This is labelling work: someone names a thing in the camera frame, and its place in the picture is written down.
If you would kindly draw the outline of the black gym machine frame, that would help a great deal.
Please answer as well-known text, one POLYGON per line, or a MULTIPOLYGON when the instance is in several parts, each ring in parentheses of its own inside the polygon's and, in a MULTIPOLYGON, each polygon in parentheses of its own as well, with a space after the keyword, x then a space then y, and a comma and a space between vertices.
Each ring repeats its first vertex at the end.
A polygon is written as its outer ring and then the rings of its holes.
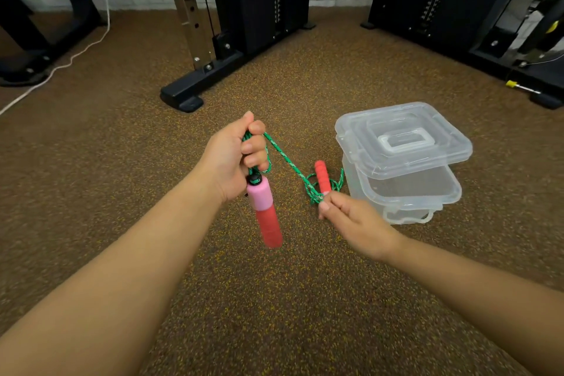
POLYGON ((49 36, 32 21, 34 12, 22 0, 0 0, 0 28, 21 52, 0 57, 0 87, 26 87, 46 79, 47 69, 104 21, 93 0, 69 0, 73 16, 49 36))

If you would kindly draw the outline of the person's left forearm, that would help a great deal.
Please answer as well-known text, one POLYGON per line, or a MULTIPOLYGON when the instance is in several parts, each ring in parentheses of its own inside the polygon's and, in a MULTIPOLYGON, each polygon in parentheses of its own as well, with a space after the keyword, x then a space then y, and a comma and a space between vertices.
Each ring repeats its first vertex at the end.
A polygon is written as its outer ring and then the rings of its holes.
POLYGON ((195 169, 0 337, 0 376, 135 376, 222 204, 244 188, 195 169))

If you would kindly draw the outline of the yellow tipped selector pin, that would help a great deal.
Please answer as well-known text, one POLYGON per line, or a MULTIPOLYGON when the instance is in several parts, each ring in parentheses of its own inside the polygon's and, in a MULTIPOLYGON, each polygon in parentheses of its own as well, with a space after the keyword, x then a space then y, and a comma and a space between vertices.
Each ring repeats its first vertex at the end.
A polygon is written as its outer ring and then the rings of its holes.
POLYGON ((538 91, 538 90, 525 87, 525 86, 520 85, 518 82, 513 81, 513 80, 508 80, 505 85, 506 85, 507 87, 509 87, 509 88, 519 89, 519 90, 521 90, 521 91, 523 91, 523 92, 526 92, 526 93, 529 93, 529 94, 532 94, 532 95, 540 95, 540 94, 542 94, 542 93, 541 93, 540 91, 538 91))

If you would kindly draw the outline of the person's right hand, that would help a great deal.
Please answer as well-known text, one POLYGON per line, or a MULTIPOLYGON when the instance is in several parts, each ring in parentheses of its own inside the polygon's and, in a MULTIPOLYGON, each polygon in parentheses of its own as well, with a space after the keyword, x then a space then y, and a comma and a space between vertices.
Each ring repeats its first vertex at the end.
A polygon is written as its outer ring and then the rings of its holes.
POLYGON ((342 224, 332 225, 355 251, 372 260, 389 263, 408 240, 366 201, 339 192, 327 194, 323 201, 341 206, 342 224))

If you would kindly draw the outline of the person's right forearm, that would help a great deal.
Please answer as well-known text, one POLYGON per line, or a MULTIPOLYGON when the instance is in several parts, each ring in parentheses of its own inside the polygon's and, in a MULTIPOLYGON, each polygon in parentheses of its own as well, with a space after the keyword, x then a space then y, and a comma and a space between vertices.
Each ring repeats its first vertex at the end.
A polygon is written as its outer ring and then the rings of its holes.
POLYGON ((394 232, 386 262, 529 372, 564 376, 564 292, 394 232))

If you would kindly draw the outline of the person's left hand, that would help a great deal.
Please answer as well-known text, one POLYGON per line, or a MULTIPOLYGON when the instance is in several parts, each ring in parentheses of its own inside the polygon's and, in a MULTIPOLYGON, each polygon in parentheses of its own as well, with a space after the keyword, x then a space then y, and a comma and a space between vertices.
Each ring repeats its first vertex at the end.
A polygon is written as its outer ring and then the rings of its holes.
POLYGON ((238 119, 216 132, 188 177, 199 188, 199 194, 217 204, 238 197, 246 188, 248 169, 267 162, 266 152, 242 154, 241 143, 250 137, 264 137, 264 123, 256 120, 249 130, 238 130, 238 119))

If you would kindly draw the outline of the green jump rope red handles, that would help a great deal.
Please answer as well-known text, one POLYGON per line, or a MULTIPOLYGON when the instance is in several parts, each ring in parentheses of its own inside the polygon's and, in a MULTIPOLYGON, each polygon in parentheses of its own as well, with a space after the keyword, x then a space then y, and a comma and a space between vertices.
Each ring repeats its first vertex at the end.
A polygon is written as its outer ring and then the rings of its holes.
MULTIPOLYGON (((325 162, 317 160, 314 163, 314 172, 304 175, 267 132, 263 136, 267 143, 284 159, 289 168, 300 178, 310 199, 310 204, 319 204, 328 193, 341 191, 345 183, 344 168, 340 169, 339 179, 334 180, 329 177, 325 162)), ((270 249, 277 249, 283 244, 283 234, 278 222, 271 186, 266 178, 266 174, 270 173, 272 167, 268 147, 265 148, 265 151, 268 167, 266 170, 259 170, 258 167, 248 169, 245 178, 246 196, 249 198, 251 207, 255 212, 264 245, 270 249)))

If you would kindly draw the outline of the clear plastic box lid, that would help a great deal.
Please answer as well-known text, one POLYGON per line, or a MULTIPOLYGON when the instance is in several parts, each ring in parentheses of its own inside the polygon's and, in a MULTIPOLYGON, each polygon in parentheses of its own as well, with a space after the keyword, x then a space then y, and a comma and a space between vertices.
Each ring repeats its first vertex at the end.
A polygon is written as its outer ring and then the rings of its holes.
POLYGON ((348 113, 335 131, 345 158, 376 180, 464 162, 473 153, 469 138, 424 102, 348 113))

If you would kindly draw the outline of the clear plastic storage box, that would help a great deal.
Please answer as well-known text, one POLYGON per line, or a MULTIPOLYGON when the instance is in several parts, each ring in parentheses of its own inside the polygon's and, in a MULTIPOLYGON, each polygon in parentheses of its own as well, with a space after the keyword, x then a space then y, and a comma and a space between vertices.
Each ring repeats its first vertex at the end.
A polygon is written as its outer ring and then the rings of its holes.
POLYGON ((462 187, 449 166, 376 180, 342 157, 350 196, 369 202, 389 224, 424 224, 447 204, 457 202, 462 187))

